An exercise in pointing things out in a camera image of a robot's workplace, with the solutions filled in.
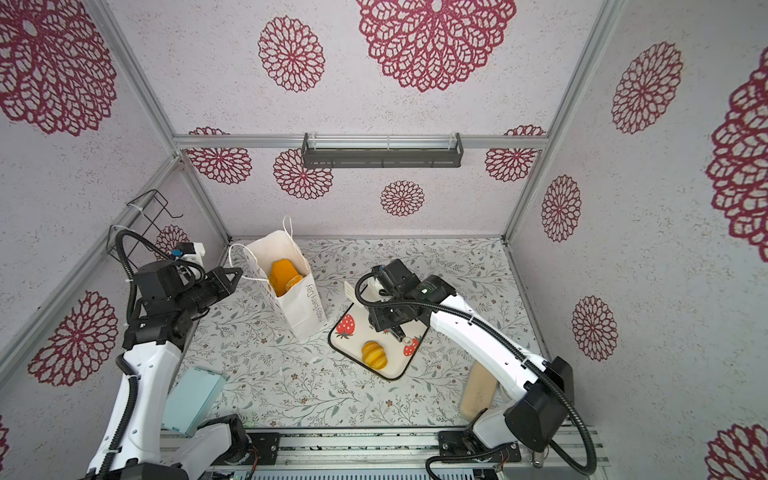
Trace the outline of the metal tongs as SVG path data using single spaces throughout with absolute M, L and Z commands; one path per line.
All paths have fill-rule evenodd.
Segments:
M 361 296 L 368 302 L 382 301 L 383 297 L 379 294 L 380 283 L 374 279 L 367 279 L 359 289 Z M 360 305 L 355 294 L 355 284 L 348 281 L 344 282 L 344 293 L 346 297 L 356 305 Z

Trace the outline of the yellow bun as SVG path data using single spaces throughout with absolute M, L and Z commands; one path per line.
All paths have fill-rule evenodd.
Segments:
M 375 341 L 368 341 L 363 345 L 361 359 L 367 367 L 374 370 L 383 370 L 388 364 L 384 347 Z

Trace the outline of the white paper bag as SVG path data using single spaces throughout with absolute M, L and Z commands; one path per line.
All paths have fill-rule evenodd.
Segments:
M 261 287 L 272 310 L 297 341 L 308 340 L 326 324 L 312 268 L 294 239 L 290 216 L 283 217 L 279 230 L 249 244 L 229 246 L 230 266 L 234 265 L 235 253 L 248 265 L 243 278 Z

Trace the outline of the long braided orange bread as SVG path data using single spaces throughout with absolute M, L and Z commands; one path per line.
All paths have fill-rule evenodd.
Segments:
M 300 274 L 298 269 L 289 259 L 280 259 L 272 264 L 268 280 L 277 297 L 287 293 L 285 292 L 286 282 L 297 274 Z

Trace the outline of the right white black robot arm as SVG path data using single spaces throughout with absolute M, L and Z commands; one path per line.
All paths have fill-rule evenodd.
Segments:
M 520 445 L 533 455 L 554 453 L 584 477 L 596 472 L 595 443 L 575 407 L 573 369 L 567 361 L 548 360 L 520 346 L 443 278 L 420 279 L 399 259 L 372 267 L 353 292 L 375 331 L 401 338 L 401 325 L 417 320 L 468 352 L 511 399 L 509 406 L 485 409 L 473 418 L 463 432 L 461 453 L 428 458 L 430 478 L 437 476 L 436 463 L 490 460 Z

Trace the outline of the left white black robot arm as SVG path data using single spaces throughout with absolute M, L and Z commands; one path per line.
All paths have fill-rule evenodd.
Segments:
M 204 422 L 169 464 L 161 461 L 162 419 L 193 323 L 236 291 L 238 267 L 205 270 L 186 259 L 189 248 L 165 252 L 141 234 L 121 229 L 114 248 L 129 283 L 122 374 L 104 438 L 88 479 L 198 479 L 212 465 L 237 464 L 252 442 L 236 414 Z

